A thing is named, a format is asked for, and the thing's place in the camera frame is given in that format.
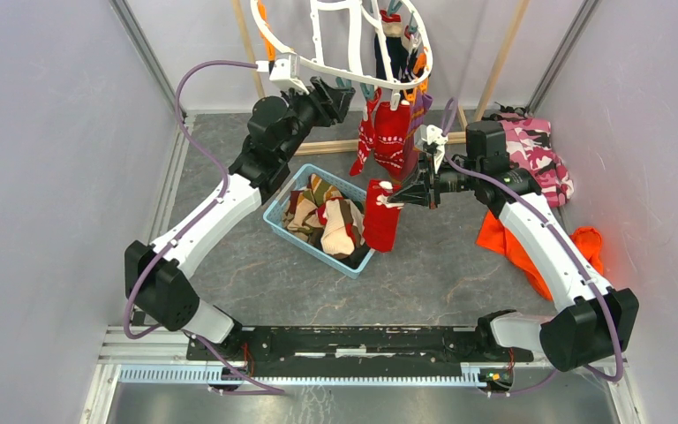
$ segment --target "orange fabric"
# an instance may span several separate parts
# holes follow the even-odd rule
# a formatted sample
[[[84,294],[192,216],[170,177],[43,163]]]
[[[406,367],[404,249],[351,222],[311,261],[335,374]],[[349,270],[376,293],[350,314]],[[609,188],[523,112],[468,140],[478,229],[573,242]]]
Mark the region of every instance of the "orange fabric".
[[[599,258],[601,252],[601,234],[592,227],[581,227],[570,236],[578,251],[601,275],[604,275],[604,264]],[[510,231],[503,227],[493,214],[487,212],[485,221],[482,223],[482,229],[479,230],[477,237],[477,246],[492,250],[497,254],[502,254],[511,261],[517,268],[521,269],[529,283],[537,293],[543,298],[552,300],[552,294],[547,288],[544,278],[537,271],[537,267],[529,259],[529,255],[516,237]]]

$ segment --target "red cloth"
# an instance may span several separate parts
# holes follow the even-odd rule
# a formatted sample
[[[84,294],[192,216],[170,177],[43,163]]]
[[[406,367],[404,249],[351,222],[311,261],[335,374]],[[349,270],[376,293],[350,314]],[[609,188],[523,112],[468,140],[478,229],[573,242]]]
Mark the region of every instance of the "red cloth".
[[[398,190],[399,185],[387,190],[380,186],[380,182],[379,179],[371,179],[367,186],[363,238],[369,247],[379,252],[390,252],[396,241],[396,226],[402,208],[390,207],[386,198]]]
[[[599,258],[601,252],[601,234],[592,227],[581,227],[570,236],[578,251],[600,274],[604,274],[604,264]],[[511,261],[517,268],[521,269],[529,280],[531,287],[537,291],[543,298],[552,300],[552,294],[547,288],[545,279],[537,271],[534,262],[529,255],[503,224],[487,212],[485,221],[482,223],[482,229],[479,230],[477,245],[485,249],[492,250],[497,254],[502,254]]]
[[[375,128],[373,127],[373,112],[375,111],[375,106],[380,100],[380,89],[375,90],[375,98],[368,101],[365,104],[365,110],[367,119],[363,119],[360,122],[359,127],[359,143],[358,143],[358,158],[352,164],[350,169],[350,175],[355,176],[362,172],[365,168],[365,161],[370,155],[370,152],[375,148]]]
[[[382,102],[375,114],[375,162],[395,180],[402,175],[410,116],[409,104],[400,103],[396,110],[391,110],[390,102]]]

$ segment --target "gray floor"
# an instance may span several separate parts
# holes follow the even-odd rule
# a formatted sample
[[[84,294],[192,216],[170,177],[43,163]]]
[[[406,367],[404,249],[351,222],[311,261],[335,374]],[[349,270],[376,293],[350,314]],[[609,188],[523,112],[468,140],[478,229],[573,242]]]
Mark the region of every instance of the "gray floor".
[[[193,135],[230,164],[247,134],[249,117],[201,115]],[[437,123],[440,114],[432,113],[431,118]],[[353,112],[347,124],[316,130],[309,140],[356,139],[359,119]],[[363,174],[349,177],[354,159],[353,153],[297,156],[290,169],[312,163],[360,187],[369,178],[387,177],[372,160]],[[183,219],[218,183],[215,167],[190,148],[171,224]],[[405,208],[394,251],[376,254],[357,280],[277,237],[261,217],[265,208],[239,223],[192,279],[205,301],[243,324],[465,325],[504,308],[527,314],[554,311],[521,271],[474,244],[486,208],[470,193],[447,195],[437,210]]]
[[[516,388],[546,371],[518,370]],[[606,383],[567,373],[544,388],[487,399],[469,388],[285,387],[286,396],[219,397],[199,385],[120,384],[108,423],[571,423],[620,422]]]

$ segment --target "laundry basket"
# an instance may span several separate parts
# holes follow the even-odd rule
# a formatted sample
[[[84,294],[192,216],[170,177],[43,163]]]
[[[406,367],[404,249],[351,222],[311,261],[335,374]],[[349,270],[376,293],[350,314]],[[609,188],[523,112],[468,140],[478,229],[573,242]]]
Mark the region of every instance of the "laundry basket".
[[[371,249],[367,253],[359,267],[352,269],[332,258],[331,256],[324,254],[321,250],[293,236],[289,231],[282,228],[282,215],[284,214],[284,210],[287,208],[287,203],[290,201],[289,193],[293,190],[298,190],[307,186],[308,178],[312,174],[316,174],[328,183],[334,185],[339,189],[340,192],[354,201],[365,200],[365,190],[362,190],[344,181],[343,179],[322,170],[317,166],[307,163],[303,165],[300,170],[298,170],[298,173],[295,174],[295,176],[284,186],[282,191],[279,192],[271,205],[269,205],[267,211],[264,212],[264,221],[266,221],[271,226],[271,229],[283,239],[308,252],[311,256],[326,263],[329,267],[344,273],[344,275],[348,276],[349,278],[357,278],[360,275],[360,272],[365,269],[365,265],[367,265],[368,261],[370,261],[370,258],[375,253],[374,250]]]

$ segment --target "stone-textured floor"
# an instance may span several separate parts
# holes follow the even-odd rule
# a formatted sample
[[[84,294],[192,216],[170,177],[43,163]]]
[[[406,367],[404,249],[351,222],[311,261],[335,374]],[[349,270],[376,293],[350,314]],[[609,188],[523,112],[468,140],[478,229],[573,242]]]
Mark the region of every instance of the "stone-textured floor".
[[[240,151],[249,117],[200,115],[193,135],[229,165]],[[431,112],[430,118],[431,123],[440,122],[440,114]],[[351,112],[346,124],[316,130],[309,140],[356,139],[359,119],[358,112]],[[369,178],[387,177],[372,160],[363,174],[349,177],[354,159],[353,153],[297,156],[290,170],[312,163],[363,188]],[[189,148],[171,225],[218,183],[214,165]],[[262,219],[266,207],[239,223],[192,279],[205,301],[243,324],[464,325],[504,308],[527,314],[554,311],[521,271],[475,246],[486,208],[470,193],[445,195],[437,210],[405,208],[394,251],[375,254],[357,280],[274,234]]]

